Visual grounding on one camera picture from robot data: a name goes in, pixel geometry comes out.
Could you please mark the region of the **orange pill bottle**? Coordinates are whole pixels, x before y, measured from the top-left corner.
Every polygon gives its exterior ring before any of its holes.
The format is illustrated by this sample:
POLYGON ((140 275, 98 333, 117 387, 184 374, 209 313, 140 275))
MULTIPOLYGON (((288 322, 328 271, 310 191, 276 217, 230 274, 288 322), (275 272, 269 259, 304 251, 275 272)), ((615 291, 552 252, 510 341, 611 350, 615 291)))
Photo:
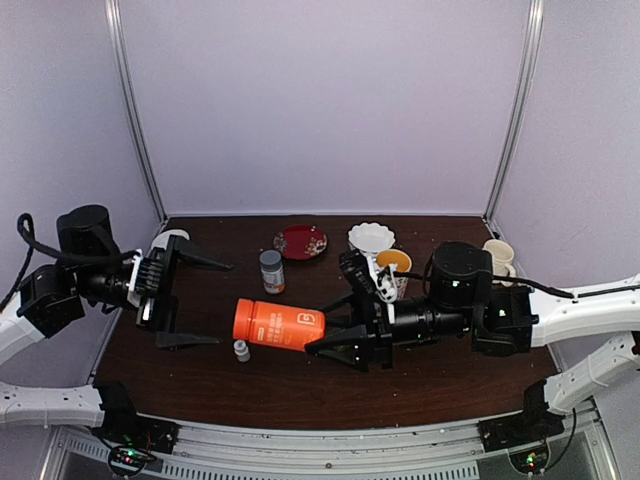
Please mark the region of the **orange pill bottle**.
POLYGON ((239 299, 233 339, 250 344, 304 352, 325 336, 326 316, 318 310, 239 299))

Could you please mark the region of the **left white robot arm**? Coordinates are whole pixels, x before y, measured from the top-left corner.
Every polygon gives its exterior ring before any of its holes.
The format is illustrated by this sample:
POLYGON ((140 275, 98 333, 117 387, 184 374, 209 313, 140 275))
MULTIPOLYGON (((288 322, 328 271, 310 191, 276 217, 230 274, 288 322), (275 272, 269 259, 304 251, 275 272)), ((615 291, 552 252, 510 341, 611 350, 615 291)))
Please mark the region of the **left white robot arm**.
MULTIPOLYGON (((35 236, 33 218, 24 213, 17 231, 28 252, 51 258, 33 272, 21 269, 1 302, 1 360, 60 333, 85 315, 87 306, 103 312, 132 310, 136 324, 154 334, 160 349, 212 343, 210 337, 175 330, 178 300, 172 293, 180 262, 195 268, 230 271, 232 265, 199 248, 182 230, 156 237, 149 252, 123 251, 113 237, 109 211, 90 204, 56 221, 59 245, 35 236)), ((117 382, 67 389, 1 386, 4 426, 76 425, 110 432, 123 444, 137 442, 144 424, 125 387, 117 382)))

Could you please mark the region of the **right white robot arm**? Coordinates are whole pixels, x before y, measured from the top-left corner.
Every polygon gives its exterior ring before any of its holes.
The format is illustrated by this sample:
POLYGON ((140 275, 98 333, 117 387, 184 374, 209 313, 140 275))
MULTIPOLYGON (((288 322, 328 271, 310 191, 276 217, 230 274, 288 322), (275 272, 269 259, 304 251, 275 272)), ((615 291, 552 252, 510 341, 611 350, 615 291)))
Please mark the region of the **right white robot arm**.
POLYGON ((399 297, 398 262, 381 266, 357 250, 339 265, 349 295, 325 307, 350 305, 333 332, 305 346, 309 355, 365 371, 393 363, 397 345, 418 346, 444 336, 470 335, 473 351, 509 357, 561 340, 607 334, 609 340, 571 369, 526 389, 513 419, 519 440, 535 440, 581 401, 639 366, 639 279, 560 290, 533 280, 501 277, 488 251, 464 242, 438 246, 419 275, 423 294, 399 297))

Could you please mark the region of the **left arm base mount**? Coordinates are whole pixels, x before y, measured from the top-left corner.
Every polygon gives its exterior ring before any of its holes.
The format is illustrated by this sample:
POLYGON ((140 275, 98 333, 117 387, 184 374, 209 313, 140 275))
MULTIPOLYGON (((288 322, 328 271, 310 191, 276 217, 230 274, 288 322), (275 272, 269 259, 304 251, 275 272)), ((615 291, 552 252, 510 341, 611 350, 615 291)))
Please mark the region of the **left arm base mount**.
POLYGON ((145 417, 135 412, 107 412, 103 424, 90 431, 98 438, 114 444, 171 454, 179 429, 175 422, 145 417))

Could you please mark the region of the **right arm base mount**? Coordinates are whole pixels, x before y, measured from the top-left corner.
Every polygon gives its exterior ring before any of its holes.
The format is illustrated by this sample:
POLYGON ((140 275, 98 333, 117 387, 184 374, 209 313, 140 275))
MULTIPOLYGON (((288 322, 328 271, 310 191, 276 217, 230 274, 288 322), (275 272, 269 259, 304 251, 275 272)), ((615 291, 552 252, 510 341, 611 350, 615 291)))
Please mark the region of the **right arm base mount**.
POLYGON ((484 451, 489 453, 559 435, 564 432, 564 416, 551 413, 530 416, 521 412, 481 421, 478 430, 484 451))

